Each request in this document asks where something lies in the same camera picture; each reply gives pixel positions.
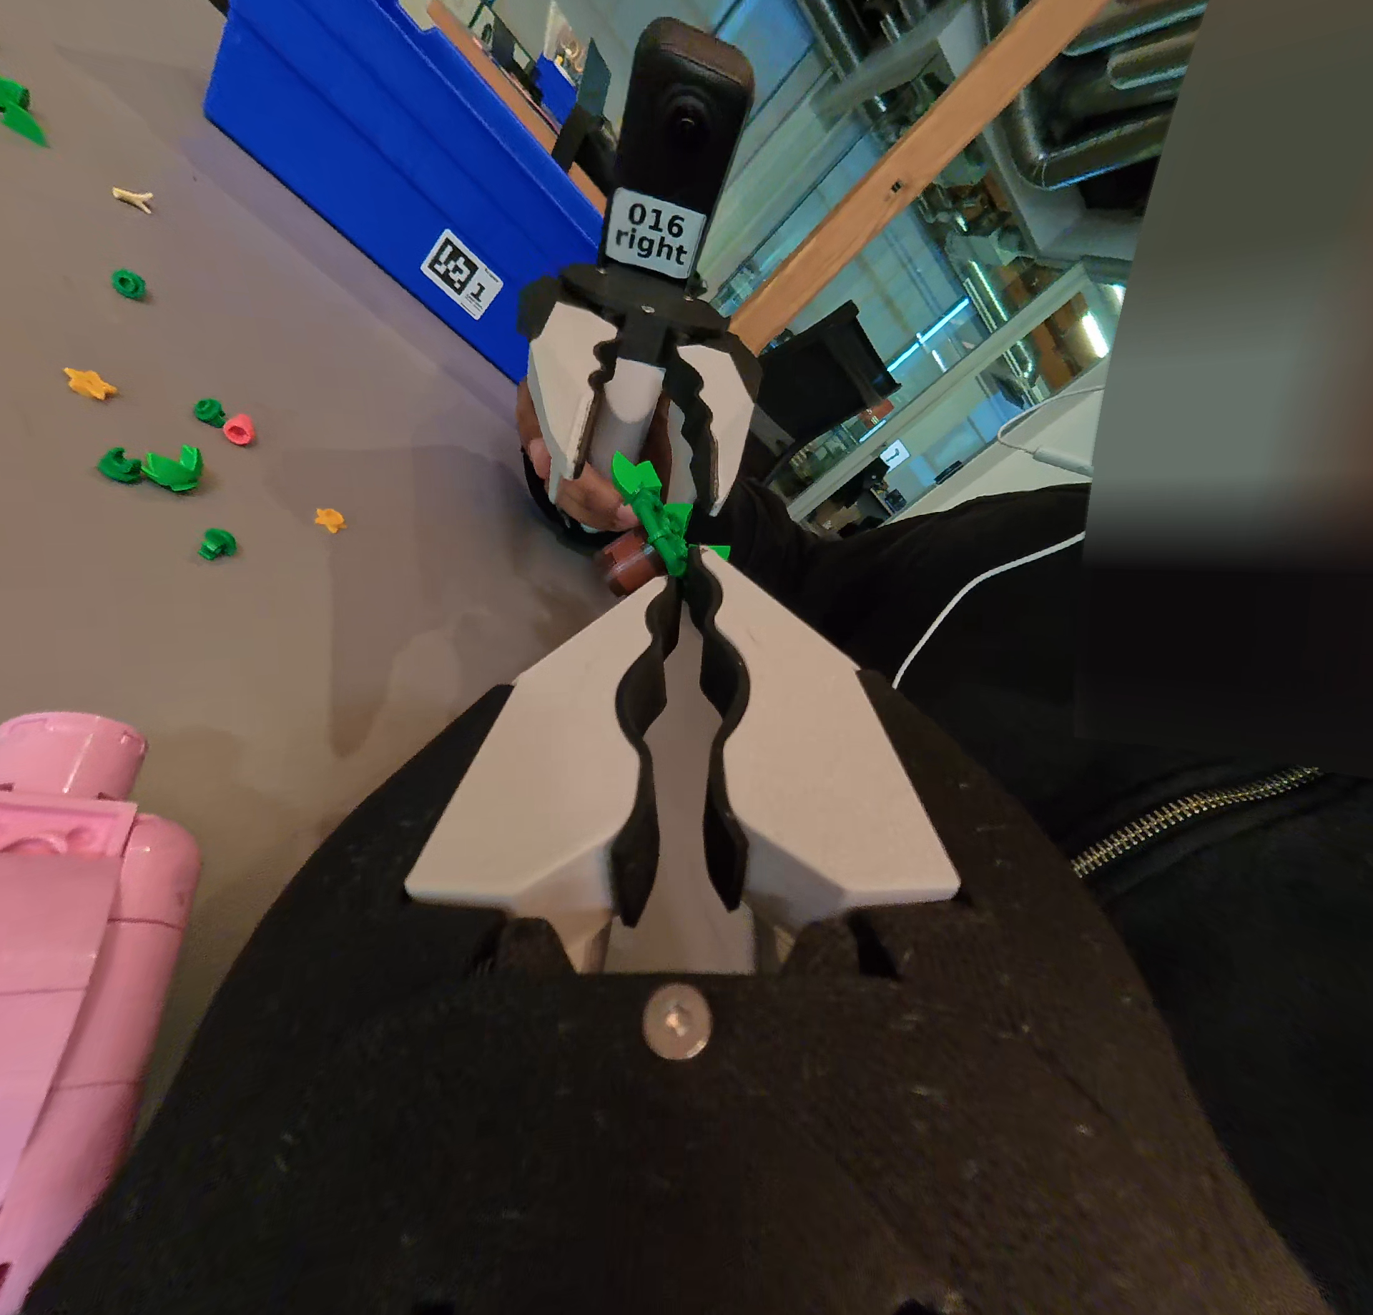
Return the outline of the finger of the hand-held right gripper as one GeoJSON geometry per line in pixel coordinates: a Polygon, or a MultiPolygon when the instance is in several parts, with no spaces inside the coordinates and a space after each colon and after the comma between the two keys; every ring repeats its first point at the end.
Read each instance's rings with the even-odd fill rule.
{"type": "Polygon", "coordinates": [[[761,389],[740,341],[678,344],[664,377],[671,476],[666,499],[719,514],[738,479],[761,389]]]}
{"type": "Polygon", "coordinates": [[[527,380],[553,455],[553,490],[593,466],[588,451],[617,352],[617,325],[571,301],[553,303],[530,338],[527,380]]]}

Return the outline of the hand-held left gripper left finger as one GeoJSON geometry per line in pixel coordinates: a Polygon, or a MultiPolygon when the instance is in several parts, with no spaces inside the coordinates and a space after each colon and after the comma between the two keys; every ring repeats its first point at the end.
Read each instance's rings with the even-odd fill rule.
{"type": "Polygon", "coordinates": [[[418,902],[541,917],[603,970],[660,858],[647,728],[666,701],[681,586],[647,583],[528,666],[407,876],[418,902]]]}

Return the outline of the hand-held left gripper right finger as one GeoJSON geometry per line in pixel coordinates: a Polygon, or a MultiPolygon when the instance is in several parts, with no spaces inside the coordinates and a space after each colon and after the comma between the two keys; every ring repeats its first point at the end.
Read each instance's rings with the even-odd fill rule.
{"type": "Polygon", "coordinates": [[[721,717],[707,869],[723,905],[750,912],[753,967],[778,970],[819,921],[959,893],[855,660],[712,552],[692,552],[685,602],[721,717]]]}

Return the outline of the green web plant assembly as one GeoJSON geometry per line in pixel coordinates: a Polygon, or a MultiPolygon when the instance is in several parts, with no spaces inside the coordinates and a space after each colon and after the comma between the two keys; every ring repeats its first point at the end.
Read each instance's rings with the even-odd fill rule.
{"type": "Polygon", "coordinates": [[[696,542],[678,542],[660,529],[662,500],[639,500],[636,516],[639,525],[614,539],[600,549],[600,565],[607,586],[621,600],[660,577],[681,580],[690,569],[690,552],[696,542]]]}

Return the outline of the person's right hand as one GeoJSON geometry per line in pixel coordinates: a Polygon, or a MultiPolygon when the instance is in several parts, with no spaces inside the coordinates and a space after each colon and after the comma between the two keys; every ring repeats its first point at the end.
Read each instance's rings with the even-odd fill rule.
{"type": "Polygon", "coordinates": [[[557,484],[553,490],[553,455],[545,440],[528,380],[518,387],[518,432],[522,439],[522,461],[527,488],[538,512],[556,528],[571,532],[583,528],[583,539],[614,539],[639,525],[629,503],[621,499],[608,476],[593,466],[583,475],[557,484]]]}

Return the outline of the black monitor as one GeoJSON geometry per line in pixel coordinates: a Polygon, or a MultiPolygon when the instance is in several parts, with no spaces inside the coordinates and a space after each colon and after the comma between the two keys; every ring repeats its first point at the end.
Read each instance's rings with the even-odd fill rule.
{"type": "Polygon", "coordinates": [[[900,387],[852,298],[761,356],[759,410],[802,447],[900,387]]]}

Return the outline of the background wooden desk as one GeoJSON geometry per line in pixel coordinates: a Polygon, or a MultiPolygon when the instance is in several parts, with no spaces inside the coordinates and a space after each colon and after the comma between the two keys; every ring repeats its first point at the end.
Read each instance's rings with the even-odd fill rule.
{"type": "Polygon", "coordinates": [[[524,124],[547,158],[553,158],[560,121],[535,88],[538,59],[528,58],[506,21],[483,2],[477,3],[472,25],[464,21],[446,0],[430,0],[425,15],[524,124]]]}

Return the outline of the wooden beam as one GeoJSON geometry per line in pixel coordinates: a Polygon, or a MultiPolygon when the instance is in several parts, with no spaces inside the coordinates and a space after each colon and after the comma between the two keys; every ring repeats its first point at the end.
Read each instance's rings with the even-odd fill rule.
{"type": "Polygon", "coordinates": [[[1016,12],[733,311],[740,342],[761,354],[1108,2],[1033,0],[1016,12]]]}

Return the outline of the blue plastic bin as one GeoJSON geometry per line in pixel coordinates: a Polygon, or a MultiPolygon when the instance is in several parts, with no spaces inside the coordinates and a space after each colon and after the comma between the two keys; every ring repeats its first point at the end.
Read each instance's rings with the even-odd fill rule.
{"type": "Polygon", "coordinates": [[[514,380],[524,286],[595,257],[604,208],[400,0],[229,0],[203,111],[514,380]]]}

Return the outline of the person's black jacket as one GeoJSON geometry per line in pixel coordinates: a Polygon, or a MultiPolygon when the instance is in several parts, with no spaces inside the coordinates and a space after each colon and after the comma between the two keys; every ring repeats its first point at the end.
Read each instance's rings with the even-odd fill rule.
{"type": "Polygon", "coordinates": [[[978,600],[899,691],[1086,876],[1266,1219],[1371,1313],[1371,782],[1076,737],[1081,563],[978,600]]]}

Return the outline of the metal ventilation ducts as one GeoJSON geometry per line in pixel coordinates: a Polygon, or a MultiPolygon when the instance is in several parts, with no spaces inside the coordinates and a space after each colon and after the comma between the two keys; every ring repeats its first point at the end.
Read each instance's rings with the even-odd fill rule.
{"type": "MultiPolygon", "coordinates": [[[[915,88],[954,17],[976,10],[998,37],[1033,0],[941,0],[894,42],[829,79],[814,98],[834,127],[882,95],[915,88]]],[[[997,116],[1015,173],[1061,192],[1161,154],[1199,21],[1210,0],[1108,0],[1064,51],[997,116]]]]}

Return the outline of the green clawed plant brick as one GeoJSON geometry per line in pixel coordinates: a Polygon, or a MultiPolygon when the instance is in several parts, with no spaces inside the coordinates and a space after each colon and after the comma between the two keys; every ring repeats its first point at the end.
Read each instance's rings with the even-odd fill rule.
{"type": "Polygon", "coordinates": [[[181,445],[177,456],[152,450],[133,456],[125,447],[110,447],[97,461],[97,469],[120,485],[155,484],[171,494],[190,494],[200,485],[206,461],[200,447],[194,445],[181,445]]]}

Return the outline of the pink brick watering can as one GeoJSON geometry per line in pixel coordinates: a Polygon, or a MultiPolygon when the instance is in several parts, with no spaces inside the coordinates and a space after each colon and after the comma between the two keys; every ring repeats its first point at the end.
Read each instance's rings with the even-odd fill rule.
{"type": "Polygon", "coordinates": [[[125,1160],[196,897],[194,835],[129,798],[146,753],[94,712],[2,722],[2,1313],[125,1160]]]}

